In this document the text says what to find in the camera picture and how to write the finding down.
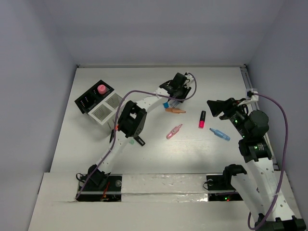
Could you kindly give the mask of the pink-capped clear pencil tube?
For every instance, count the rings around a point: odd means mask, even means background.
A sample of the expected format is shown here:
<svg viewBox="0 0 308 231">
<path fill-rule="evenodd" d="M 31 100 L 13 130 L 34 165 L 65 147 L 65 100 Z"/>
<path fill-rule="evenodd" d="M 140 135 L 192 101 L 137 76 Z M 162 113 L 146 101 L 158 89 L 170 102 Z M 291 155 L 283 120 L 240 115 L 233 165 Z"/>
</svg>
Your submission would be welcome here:
<svg viewBox="0 0 308 231">
<path fill-rule="evenodd" d="M 101 84 L 101 85 L 99 85 L 99 86 L 97 87 L 97 91 L 98 91 L 98 93 L 99 93 L 100 95 L 104 95 L 104 94 L 106 94 L 106 92 L 108 91 L 108 89 L 107 89 L 107 87 L 106 87 L 105 85 Z"/>
</svg>

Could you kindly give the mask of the orange-capped black highlighter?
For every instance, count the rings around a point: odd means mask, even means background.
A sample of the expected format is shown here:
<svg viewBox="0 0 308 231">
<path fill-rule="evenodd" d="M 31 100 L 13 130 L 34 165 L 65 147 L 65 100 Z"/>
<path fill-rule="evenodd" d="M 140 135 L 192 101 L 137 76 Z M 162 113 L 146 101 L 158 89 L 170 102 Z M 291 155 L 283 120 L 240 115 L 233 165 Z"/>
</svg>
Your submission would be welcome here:
<svg viewBox="0 0 308 231">
<path fill-rule="evenodd" d="M 112 140 L 114 139 L 114 129 L 112 129 L 112 131 L 111 131 L 111 134 L 110 134 L 110 139 L 109 139 L 109 143 L 111 143 L 112 142 Z"/>
</svg>

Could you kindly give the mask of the green-capped black highlighter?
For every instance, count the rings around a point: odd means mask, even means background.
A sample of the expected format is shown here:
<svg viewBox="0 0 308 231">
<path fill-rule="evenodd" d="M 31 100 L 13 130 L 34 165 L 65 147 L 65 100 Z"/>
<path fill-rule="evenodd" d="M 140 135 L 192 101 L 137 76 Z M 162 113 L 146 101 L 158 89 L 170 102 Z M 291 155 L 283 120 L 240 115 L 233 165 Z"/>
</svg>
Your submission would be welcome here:
<svg viewBox="0 0 308 231">
<path fill-rule="evenodd" d="M 141 146 L 145 145 L 145 141 L 140 136 L 135 137 L 134 140 Z"/>
</svg>

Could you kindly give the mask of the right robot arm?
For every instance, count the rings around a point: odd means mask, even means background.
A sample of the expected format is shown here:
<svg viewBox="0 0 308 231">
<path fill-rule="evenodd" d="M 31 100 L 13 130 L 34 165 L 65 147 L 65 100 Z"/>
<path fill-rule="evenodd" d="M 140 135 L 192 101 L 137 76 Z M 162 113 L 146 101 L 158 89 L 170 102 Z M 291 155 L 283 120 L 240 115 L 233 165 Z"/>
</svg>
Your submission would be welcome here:
<svg viewBox="0 0 308 231">
<path fill-rule="evenodd" d="M 265 140 L 269 118 L 260 111 L 248 113 L 248 104 L 257 102 L 259 94 L 249 92 L 246 98 L 236 100 L 208 100 L 212 116 L 229 120 L 241 135 L 239 151 L 246 166 L 225 167 L 219 181 L 214 184 L 234 188 L 249 209 L 253 219 L 252 231 L 304 231 L 305 221 L 297 218 L 281 192 L 283 177 L 276 178 L 272 152 Z"/>
</svg>

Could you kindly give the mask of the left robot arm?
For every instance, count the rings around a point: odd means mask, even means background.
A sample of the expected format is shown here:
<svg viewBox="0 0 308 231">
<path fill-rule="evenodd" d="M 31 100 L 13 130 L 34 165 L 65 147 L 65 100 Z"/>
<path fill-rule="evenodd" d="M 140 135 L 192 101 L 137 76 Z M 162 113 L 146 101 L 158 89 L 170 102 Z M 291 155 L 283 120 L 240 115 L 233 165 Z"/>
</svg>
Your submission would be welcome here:
<svg viewBox="0 0 308 231">
<path fill-rule="evenodd" d="M 124 100 L 120 102 L 121 108 L 116 111 L 114 122 L 114 135 L 108 149 L 102 157 L 88 169 L 82 189 L 94 188 L 104 190 L 107 186 L 109 175 L 113 166 L 132 138 L 140 135 L 144 128 L 147 115 L 168 100 L 183 102 L 190 99 L 188 96 L 191 84 L 196 84 L 196 78 L 191 73 L 177 73 L 172 80 L 162 83 L 153 93 L 132 90 L 124 97 L 132 93 L 146 94 L 147 96 L 137 102 Z"/>
</svg>

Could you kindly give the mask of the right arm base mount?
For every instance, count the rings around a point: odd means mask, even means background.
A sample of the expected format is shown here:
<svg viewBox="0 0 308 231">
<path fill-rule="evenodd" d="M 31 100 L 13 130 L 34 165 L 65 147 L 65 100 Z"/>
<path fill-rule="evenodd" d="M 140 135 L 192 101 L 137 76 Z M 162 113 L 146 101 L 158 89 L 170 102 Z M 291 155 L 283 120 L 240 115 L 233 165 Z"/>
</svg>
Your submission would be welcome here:
<svg viewBox="0 0 308 231">
<path fill-rule="evenodd" d="M 247 174 L 242 165 L 226 166 L 221 174 L 206 176 L 203 188 L 209 192 L 209 201 L 242 201 L 243 199 L 231 185 L 231 179 L 238 174 Z"/>
</svg>

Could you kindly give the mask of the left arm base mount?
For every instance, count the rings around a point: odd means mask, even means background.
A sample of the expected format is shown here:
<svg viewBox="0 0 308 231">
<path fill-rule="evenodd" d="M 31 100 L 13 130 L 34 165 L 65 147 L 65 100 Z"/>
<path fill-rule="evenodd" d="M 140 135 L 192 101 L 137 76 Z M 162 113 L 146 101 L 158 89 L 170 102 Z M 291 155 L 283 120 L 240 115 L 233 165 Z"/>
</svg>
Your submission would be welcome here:
<svg viewBox="0 0 308 231">
<path fill-rule="evenodd" d="M 79 202 L 121 202 L 122 201 L 122 175 L 111 175 L 102 187 L 96 186 L 91 180 L 89 180 L 78 196 L 85 179 L 87 178 L 83 174 L 77 174 L 77 180 L 79 181 L 77 189 L 77 201 Z"/>
</svg>

